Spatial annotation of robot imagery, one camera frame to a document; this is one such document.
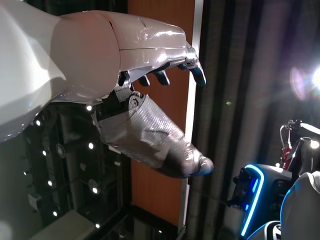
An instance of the orange wood wall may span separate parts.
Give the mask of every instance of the orange wood wall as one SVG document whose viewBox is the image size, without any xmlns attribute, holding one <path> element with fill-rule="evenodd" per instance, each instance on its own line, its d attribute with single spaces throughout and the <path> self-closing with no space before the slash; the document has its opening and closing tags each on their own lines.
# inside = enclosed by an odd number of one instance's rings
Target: orange wood wall
<svg viewBox="0 0 320 240">
<path fill-rule="evenodd" d="M 181 27 L 191 44 L 195 0 L 128 0 L 128 13 Z M 177 67 L 166 71 L 170 86 L 162 86 L 148 75 L 149 87 L 138 81 L 134 88 L 149 96 L 184 131 L 186 126 L 189 72 Z M 182 181 L 164 176 L 151 168 L 131 161 L 132 204 L 178 226 Z"/>
</svg>

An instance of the gray curtain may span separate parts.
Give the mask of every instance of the gray curtain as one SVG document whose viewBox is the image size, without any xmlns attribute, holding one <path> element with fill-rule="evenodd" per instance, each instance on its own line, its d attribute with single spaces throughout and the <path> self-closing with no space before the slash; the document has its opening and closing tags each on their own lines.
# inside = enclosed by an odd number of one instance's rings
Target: gray curtain
<svg viewBox="0 0 320 240">
<path fill-rule="evenodd" d="M 188 240 L 236 239 L 243 213 L 222 203 L 249 163 L 281 157 L 280 126 L 304 115 L 290 87 L 292 67 L 320 65 L 319 0 L 204 2 L 194 145 L 214 162 L 190 180 Z"/>
</svg>

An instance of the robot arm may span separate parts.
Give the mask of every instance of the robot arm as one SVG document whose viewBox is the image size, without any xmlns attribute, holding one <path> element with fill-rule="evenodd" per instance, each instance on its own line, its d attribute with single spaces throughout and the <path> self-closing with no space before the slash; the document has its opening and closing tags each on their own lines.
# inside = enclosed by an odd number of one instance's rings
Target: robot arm
<svg viewBox="0 0 320 240">
<path fill-rule="evenodd" d="M 199 85 L 206 83 L 181 28 L 107 11 L 52 16 L 2 0 L 0 29 L 0 142 L 21 133 L 52 101 L 102 103 L 101 109 L 115 100 L 118 114 L 102 109 L 92 116 L 106 144 L 173 177 L 213 170 L 211 160 L 131 86 L 135 80 L 148 86 L 149 73 L 169 85 L 165 70 L 175 66 L 189 69 Z"/>
</svg>

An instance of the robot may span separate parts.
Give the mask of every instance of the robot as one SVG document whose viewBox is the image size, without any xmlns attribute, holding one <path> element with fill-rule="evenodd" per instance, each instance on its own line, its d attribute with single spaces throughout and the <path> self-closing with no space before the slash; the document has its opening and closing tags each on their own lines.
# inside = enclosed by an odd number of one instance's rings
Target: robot
<svg viewBox="0 0 320 240">
<path fill-rule="evenodd" d="M 270 221 L 248 240 L 316 240 L 320 229 L 320 172 L 302 174 L 284 197 L 280 221 Z"/>
<path fill-rule="evenodd" d="M 283 168 L 249 164 L 234 182 L 228 203 L 245 211 L 241 239 L 319 239 L 319 171 L 305 172 L 295 180 L 292 172 Z"/>
<path fill-rule="evenodd" d="M 101 140 L 171 177 L 213 170 L 171 119 L 132 82 L 162 85 L 165 70 L 190 70 L 206 84 L 177 26 L 107 11 L 53 16 L 19 0 L 0 2 L 0 142 L 19 135 L 51 102 L 96 106 Z"/>
</svg>

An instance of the gray fabric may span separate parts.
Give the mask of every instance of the gray fabric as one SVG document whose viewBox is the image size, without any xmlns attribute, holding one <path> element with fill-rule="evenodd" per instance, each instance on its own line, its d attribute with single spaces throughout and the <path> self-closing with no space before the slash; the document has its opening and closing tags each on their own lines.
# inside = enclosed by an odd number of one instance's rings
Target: gray fabric
<svg viewBox="0 0 320 240">
<path fill-rule="evenodd" d="M 185 139 L 182 130 L 149 98 L 133 94 L 128 111 L 97 121 L 103 143 L 171 176 L 208 174 L 213 163 Z"/>
</svg>

